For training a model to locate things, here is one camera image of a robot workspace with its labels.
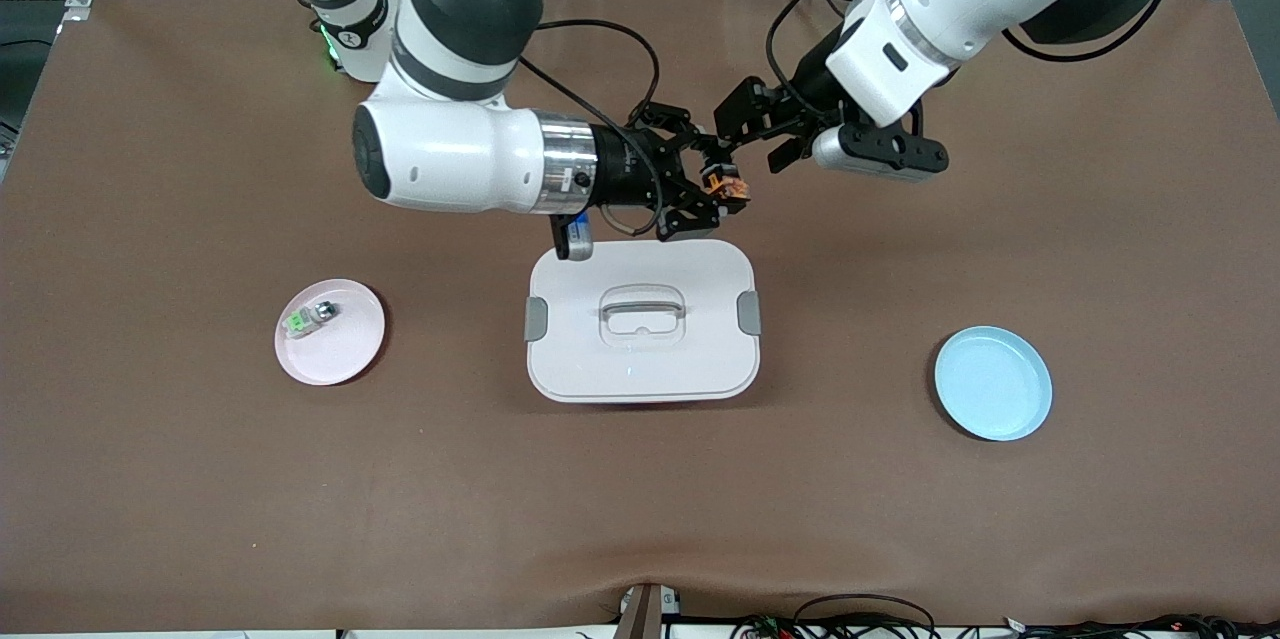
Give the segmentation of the orange black switch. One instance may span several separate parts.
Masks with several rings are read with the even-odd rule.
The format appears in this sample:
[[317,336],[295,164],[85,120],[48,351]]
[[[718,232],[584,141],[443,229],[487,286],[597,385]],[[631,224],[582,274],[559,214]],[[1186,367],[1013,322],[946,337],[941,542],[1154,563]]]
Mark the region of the orange black switch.
[[701,170],[701,183],[704,191],[722,204],[746,204],[751,198],[749,184],[731,163],[707,164]]

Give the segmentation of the white lidded box grey clips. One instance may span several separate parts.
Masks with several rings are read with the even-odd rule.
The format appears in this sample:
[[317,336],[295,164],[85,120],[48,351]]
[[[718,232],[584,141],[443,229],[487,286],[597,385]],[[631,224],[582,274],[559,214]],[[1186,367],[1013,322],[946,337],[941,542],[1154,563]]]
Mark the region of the white lidded box grey clips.
[[527,374],[567,405],[727,400],[762,364],[749,257],[726,241],[612,241],[545,252],[525,307]]

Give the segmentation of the light blue round plate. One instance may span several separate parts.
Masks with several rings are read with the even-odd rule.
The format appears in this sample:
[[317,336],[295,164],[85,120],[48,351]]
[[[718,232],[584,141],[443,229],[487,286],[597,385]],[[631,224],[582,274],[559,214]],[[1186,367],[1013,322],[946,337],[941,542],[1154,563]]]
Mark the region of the light blue round plate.
[[948,417],[982,441],[1024,439],[1053,405],[1050,370],[1036,347],[998,327],[969,327],[946,339],[933,382]]

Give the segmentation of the pink round plate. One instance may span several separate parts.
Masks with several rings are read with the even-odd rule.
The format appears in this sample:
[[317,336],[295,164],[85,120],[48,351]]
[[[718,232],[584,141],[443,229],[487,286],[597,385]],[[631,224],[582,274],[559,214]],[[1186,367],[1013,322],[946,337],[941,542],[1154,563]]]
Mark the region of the pink round plate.
[[[291,341],[280,320],[302,305],[332,301],[338,315],[311,336]],[[330,387],[364,373],[381,352],[387,311],[369,287],[346,278],[317,282],[287,302],[273,328],[276,360],[284,373],[311,387]]]

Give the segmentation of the brown table mat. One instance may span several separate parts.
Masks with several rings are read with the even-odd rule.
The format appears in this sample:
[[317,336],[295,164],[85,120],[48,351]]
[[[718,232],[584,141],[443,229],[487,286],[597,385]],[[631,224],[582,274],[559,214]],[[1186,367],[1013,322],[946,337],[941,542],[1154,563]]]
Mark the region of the brown table mat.
[[[1076,65],[989,45],[927,96],[928,182],[741,150],[762,365],[684,407],[541,397],[547,222],[375,201],[367,92],[296,0],[61,28],[0,184],[0,633],[593,624],[641,581],[694,615],[1280,617],[1280,120],[1231,6]],[[273,328],[333,278],[387,338],[311,387]],[[1029,437],[943,411],[969,327],[1047,364]]]

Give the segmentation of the green clear switch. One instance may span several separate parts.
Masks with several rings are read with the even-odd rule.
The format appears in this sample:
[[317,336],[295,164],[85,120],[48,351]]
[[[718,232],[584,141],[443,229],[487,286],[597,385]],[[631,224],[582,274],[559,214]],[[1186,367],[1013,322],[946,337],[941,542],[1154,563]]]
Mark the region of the green clear switch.
[[287,339],[296,341],[319,332],[337,315],[338,307],[332,301],[302,305],[280,320],[280,328]]

